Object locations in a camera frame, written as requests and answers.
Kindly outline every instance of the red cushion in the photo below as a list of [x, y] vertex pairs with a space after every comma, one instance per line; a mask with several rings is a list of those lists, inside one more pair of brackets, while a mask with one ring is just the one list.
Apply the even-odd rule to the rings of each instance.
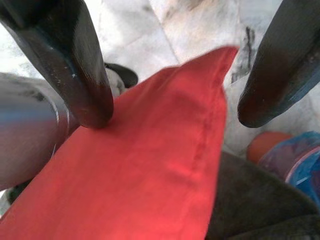
[[6, 240], [204, 239], [237, 49], [161, 70], [80, 127], [1, 220]]

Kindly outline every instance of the black shoe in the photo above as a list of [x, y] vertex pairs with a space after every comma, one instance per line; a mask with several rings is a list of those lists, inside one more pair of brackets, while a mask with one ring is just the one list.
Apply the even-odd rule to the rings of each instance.
[[134, 71], [130, 70], [129, 68], [114, 63], [104, 63], [104, 66], [107, 69], [115, 71], [119, 75], [119, 77], [124, 83], [124, 86], [127, 89], [137, 85], [138, 76]]

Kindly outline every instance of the marble floor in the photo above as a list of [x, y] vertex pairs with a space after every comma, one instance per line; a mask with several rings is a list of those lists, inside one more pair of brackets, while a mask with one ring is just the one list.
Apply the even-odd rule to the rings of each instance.
[[[281, 0], [86, 0], [103, 58], [135, 70], [142, 82], [223, 45], [240, 51], [224, 80], [228, 101], [224, 150], [244, 157], [259, 133], [320, 132], [320, 85], [262, 128], [242, 126], [237, 104], [255, 53]], [[42, 76], [0, 26], [0, 72]]]

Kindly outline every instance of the red pillow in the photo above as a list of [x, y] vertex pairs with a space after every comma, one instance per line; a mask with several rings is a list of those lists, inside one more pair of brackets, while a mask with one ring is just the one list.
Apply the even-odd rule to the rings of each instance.
[[2, 218], [6, 240], [204, 239], [237, 49], [161, 70], [80, 127]]

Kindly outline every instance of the chrome tube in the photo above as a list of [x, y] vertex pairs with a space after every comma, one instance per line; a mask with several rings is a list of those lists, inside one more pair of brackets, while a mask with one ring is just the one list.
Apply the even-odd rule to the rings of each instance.
[[0, 73], [0, 190], [35, 177], [77, 127], [45, 80]]

